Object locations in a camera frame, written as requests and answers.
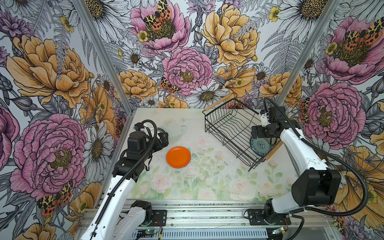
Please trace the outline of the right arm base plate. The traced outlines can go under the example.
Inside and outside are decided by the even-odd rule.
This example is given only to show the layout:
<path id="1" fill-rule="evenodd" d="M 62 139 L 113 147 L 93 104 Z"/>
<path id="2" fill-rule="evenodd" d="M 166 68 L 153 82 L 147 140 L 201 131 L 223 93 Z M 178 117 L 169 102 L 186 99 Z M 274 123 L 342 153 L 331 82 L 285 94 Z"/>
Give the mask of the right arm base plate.
<path id="1" fill-rule="evenodd" d="M 251 226 L 268 226 L 268 225 L 290 225 L 289 215 L 266 213 L 264 209 L 247 209 L 244 212 Z"/>

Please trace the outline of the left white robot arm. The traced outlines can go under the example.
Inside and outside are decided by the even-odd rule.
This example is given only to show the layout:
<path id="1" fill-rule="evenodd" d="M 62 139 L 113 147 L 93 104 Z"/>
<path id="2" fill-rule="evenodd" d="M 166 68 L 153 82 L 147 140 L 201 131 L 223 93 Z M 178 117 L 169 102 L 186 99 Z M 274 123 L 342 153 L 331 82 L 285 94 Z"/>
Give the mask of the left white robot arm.
<path id="1" fill-rule="evenodd" d="M 128 147 L 116 162 L 108 191 L 82 240 L 127 240 L 142 224 L 152 220 L 152 204 L 137 200 L 125 217 L 120 214 L 140 174 L 149 169 L 153 154 L 167 147 L 169 135 L 164 130 L 135 131 L 128 137 Z"/>

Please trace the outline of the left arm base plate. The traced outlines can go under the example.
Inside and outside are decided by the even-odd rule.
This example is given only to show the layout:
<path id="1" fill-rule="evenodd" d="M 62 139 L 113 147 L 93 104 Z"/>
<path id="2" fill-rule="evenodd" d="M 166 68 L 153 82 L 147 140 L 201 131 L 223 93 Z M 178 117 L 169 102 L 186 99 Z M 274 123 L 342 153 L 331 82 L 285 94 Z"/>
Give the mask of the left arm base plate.
<path id="1" fill-rule="evenodd" d="M 167 210 L 152 210 L 152 218 L 148 223 L 150 227 L 165 227 L 167 222 Z"/>

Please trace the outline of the teal blue patterned plate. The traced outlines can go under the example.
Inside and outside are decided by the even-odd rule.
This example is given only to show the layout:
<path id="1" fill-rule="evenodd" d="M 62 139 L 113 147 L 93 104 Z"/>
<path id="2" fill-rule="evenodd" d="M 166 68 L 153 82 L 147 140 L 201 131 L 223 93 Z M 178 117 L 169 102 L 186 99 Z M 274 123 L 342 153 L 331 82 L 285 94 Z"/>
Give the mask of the teal blue patterned plate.
<path id="1" fill-rule="evenodd" d="M 250 146 L 259 157 L 265 157 L 272 150 L 270 142 L 265 138 L 251 138 Z"/>

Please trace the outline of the orange plate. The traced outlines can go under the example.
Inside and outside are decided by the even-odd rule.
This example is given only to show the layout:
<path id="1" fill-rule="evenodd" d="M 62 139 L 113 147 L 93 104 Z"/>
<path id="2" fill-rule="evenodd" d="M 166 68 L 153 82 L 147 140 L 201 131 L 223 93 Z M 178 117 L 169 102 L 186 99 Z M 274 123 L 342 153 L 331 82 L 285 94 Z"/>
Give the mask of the orange plate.
<path id="1" fill-rule="evenodd" d="M 172 168 L 180 169 L 188 165 L 192 155 L 190 151 L 181 146 L 174 147 L 167 152 L 166 161 Z"/>

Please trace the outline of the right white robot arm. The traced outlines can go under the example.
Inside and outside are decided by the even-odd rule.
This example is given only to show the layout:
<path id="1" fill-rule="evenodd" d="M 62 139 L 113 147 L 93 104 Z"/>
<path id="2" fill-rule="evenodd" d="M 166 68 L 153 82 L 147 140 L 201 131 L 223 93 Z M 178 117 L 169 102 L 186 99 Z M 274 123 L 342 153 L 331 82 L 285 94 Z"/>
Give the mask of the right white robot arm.
<path id="1" fill-rule="evenodd" d="M 280 139 L 298 173 L 288 194 L 266 202 L 265 218 L 334 203 L 341 175 L 331 170 L 326 161 L 315 153 L 314 148 L 306 143 L 307 139 L 298 123 L 290 120 L 282 107 L 270 107 L 264 111 L 261 125 L 252 128 L 252 135 L 259 139 Z"/>

